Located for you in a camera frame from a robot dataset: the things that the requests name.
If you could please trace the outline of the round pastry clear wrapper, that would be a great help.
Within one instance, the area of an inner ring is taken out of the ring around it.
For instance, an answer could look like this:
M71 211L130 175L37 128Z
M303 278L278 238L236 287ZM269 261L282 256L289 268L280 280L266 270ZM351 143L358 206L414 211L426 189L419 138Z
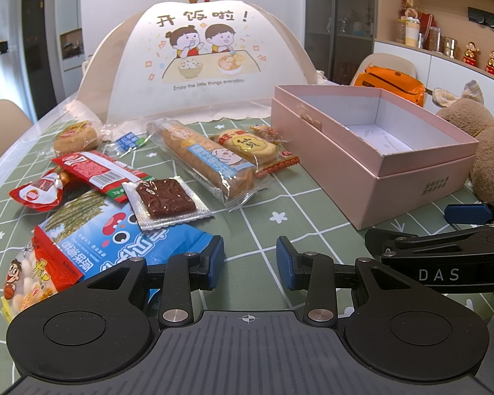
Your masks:
M53 149L60 157L74 152L90 151L101 143L101 135L92 121L80 121L63 129L55 138Z

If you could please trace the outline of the brown jelly snack clear packet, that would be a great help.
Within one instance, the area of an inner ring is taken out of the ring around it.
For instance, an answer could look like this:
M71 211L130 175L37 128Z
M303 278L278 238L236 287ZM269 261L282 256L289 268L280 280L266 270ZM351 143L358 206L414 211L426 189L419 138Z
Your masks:
M143 231L212 217L207 205L180 176L124 182L122 186Z

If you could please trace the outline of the orange bag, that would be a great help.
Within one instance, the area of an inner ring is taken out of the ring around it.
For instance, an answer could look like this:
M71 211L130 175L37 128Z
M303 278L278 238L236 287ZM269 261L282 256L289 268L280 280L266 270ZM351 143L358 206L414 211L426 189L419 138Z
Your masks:
M421 107L425 101L425 86L401 71L369 65L357 75L356 87L382 88Z

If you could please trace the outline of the small blue candy wrapper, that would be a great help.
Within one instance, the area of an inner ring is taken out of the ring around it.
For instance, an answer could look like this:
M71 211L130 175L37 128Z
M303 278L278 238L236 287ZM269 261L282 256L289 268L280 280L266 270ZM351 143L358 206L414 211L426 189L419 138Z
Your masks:
M108 143L103 149L103 153L110 158L120 159L146 145L149 139L150 136L147 132L139 134L128 132L124 136L118 137L115 141Z

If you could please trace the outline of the white cartoon food cover tent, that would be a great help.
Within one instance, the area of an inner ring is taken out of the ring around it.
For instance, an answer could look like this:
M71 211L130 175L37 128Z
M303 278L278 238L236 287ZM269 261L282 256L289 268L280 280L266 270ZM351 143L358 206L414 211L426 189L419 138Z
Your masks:
M327 82L286 24L257 5L165 2L109 32L66 109L113 125L265 118L276 87Z

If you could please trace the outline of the small red candy packet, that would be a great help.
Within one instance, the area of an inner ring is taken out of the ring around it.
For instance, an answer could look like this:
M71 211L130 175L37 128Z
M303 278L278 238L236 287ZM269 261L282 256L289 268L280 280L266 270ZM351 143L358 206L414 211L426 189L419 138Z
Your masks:
M258 137L275 145L284 144L287 140L278 133L273 127L266 125L250 126L250 131Z

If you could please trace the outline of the red long snack packet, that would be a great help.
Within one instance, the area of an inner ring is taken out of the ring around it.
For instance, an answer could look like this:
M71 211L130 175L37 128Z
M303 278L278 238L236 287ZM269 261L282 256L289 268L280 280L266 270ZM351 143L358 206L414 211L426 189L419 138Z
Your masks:
M123 162L95 150L73 152L51 161L118 203L128 201L123 188L124 183L152 180L152 176L143 171L134 170Z

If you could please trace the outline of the brown plush teddy bear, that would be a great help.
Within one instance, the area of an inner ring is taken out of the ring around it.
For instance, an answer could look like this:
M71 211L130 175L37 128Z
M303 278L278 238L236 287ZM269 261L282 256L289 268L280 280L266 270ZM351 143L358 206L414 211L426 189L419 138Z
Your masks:
M439 117L478 140L470 171L473 190L480 201L494 201L494 116L484 107L478 82L465 84L461 96L435 88L432 101L439 107Z

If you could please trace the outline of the dark glass cabinet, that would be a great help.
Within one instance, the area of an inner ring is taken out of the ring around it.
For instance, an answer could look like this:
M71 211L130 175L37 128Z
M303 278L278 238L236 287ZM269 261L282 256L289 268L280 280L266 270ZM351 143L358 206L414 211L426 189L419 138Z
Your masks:
M373 52L376 0L306 0L304 47L316 69L348 85Z

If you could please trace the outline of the yellow cookie red packet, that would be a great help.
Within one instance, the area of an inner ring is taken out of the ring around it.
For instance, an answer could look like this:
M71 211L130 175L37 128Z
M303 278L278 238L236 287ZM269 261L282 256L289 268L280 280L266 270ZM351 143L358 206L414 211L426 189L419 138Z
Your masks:
M233 152L252 163L257 168L257 176L273 174L300 163L299 157L282 145L241 129L228 129L210 139L227 149L220 157L222 161L231 161L229 154Z

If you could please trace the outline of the red gold figurine left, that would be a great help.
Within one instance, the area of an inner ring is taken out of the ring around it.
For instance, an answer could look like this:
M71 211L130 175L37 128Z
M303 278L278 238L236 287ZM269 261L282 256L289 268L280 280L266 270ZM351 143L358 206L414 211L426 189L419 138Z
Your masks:
M476 44L473 41L469 41L463 54L463 63L478 67L478 54L479 49Z

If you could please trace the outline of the blue seaweed snack bag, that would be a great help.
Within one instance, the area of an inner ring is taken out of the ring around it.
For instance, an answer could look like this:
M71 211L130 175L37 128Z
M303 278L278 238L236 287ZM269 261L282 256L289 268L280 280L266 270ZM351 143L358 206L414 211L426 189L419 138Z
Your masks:
M59 293L127 259L165 264L173 255L203 251L211 239L187 224L144 232L129 203L90 190L36 226L32 243Z

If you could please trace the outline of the red wangzai snack bag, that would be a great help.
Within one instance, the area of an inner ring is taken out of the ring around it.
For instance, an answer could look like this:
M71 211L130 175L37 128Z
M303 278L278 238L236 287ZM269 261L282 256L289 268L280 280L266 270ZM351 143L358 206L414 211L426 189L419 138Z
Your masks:
M59 250L34 236L11 260L5 275L1 314L10 324L22 311L77 283L83 274Z

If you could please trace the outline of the long bread stick clear pack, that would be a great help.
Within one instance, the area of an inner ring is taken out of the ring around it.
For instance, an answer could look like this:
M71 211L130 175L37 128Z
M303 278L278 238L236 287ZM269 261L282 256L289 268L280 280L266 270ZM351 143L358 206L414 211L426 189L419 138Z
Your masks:
M192 128L174 119L159 118L147 124L147 132L227 208L245 204L260 189L255 165Z

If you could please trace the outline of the red chicken leg snack pouch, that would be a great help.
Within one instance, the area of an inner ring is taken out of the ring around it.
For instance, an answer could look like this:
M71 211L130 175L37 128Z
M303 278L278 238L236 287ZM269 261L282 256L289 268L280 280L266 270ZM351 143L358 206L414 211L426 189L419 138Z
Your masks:
M32 210L49 211L61 204L65 190L77 182L69 172L53 168L37 180L11 190L10 198Z

